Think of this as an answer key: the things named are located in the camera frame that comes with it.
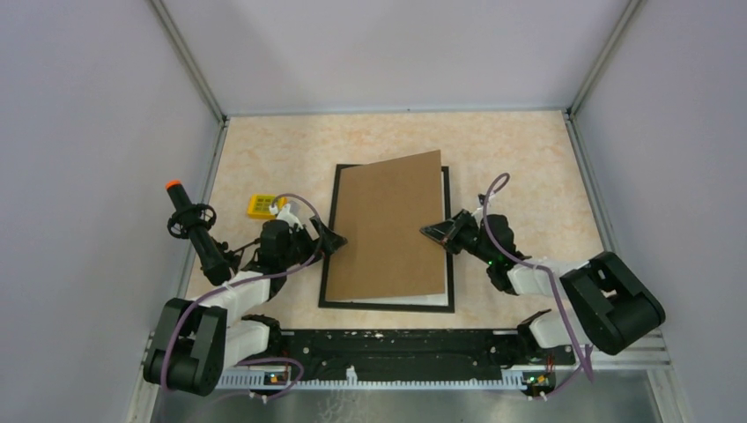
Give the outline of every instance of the yellow calculator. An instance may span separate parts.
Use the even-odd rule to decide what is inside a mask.
[[[249,200],[249,208],[247,208],[247,214],[252,219],[264,219],[264,220],[272,220],[275,218],[275,216],[270,213],[270,204],[272,204],[272,200],[275,199],[275,196],[266,195],[266,194],[254,194],[252,198]],[[288,202],[287,198],[280,198],[277,201],[277,209],[280,210],[283,208],[285,203]]]

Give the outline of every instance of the cardboard sheet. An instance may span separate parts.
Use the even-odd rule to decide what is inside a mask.
[[[328,301],[445,292],[443,249],[419,232],[442,221],[440,151],[348,167],[334,231],[348,239],[329,261]]]

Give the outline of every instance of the beige table surface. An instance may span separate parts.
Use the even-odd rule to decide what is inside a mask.
[[[437,149],[449,166],[453,212],[474,210],[477,194],[509,172],[491,210],[508,216],[521,252],[583,260],[602,250],[559,111],[232,118],[211,195],[218,215],[211,234],[234,248],[259,236],[262,221],[247,216],[255,193],[299,194],[326,222],[337,163]],[[304,222],[308,217],[301,212]],[[286,329],[461,329],[511,328],[554,308],[549,298],[500,293],[485,267],[466,253],[455,256],[454,314],[318,308],[321,263],[290,276],[275,298],[250,312]],[[211,288],[196,260],[188,298]]]

